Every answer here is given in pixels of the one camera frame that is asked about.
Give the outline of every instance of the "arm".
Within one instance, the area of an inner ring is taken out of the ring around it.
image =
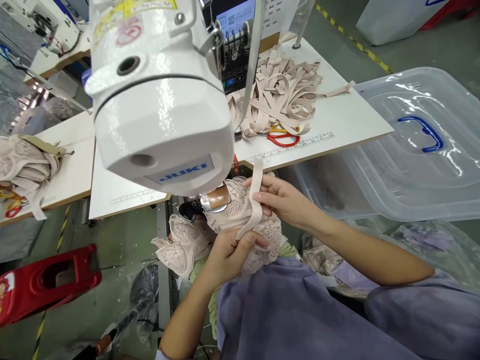
[[[158,348],[169,359],[193,359],[212,293],[240,273],[255,243],[261,247],[269,245],[253,231],[237,242],[239,231],[234,228],[218,234],[206,264],[168,322]]]
[[[251,180],[243,185],[250,186]],[[266,215],[275,212],[291,225],[308,231],[380,286],[411,284],[434,274],[434,269],[399,246],[368,236],[323,213],[286,181],[263,176],[253,195]]]

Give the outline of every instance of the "sewing worker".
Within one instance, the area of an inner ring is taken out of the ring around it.
[[[251,179],[243,186],[250,186]],[[206,264],[176,309],[156,359],[192,359],[207,306],[217,287],[221,358],[256,359],[478,359],[480,297],[448,274],[381,239],[324,214],[291,184],[263,176],[253,198],[267,216],[311,233],[380,285],[368,295],[368,319],[336,299],[317,274],[296,258],[279,257],[253,275],[233,280],[256,243],[238,228],[216,237]]]

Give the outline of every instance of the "pile of straps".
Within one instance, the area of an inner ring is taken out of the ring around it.
[[[65,154],[63,147],[35,136],[0,136],[0,192],[17,194],[22,199],[18,207],[29,204],[35,219],[45,220],[40,203],[49,179],[60,171]]]
[[[315,114],[314,102],[319,97],[346,94],[355,85],[329,92],[316,92],[323,77],[317,74],[320,61],[295,64],[277,46],[260,54],[255,83],[250,94],[246,115],[240,127],[242,135],[251,139],[257,134],[268,133],[272,127],[281,126],[293,136],[304,135],[310,130],[307,121]],[[245,89],[226,96],[233,124],[241,116]]]

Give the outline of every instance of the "purple shirt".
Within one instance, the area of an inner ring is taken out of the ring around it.
[[[371,322],[332,298],[316,273],[279,257],[222,286],[222,359],[479,359],[480,297],[446,273],[373,290]],[[165,359],[159,351],[157,360]]]

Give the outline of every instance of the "plastic storage box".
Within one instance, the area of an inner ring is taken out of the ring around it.
[[[355,89],[395,131],[291,165],[280,176],[337,219],[480,218],[480,100],[432,67]]]
[[[375,213],[341,153],[316,157],[278,171],[282,179],[333,218],[362,219]]]

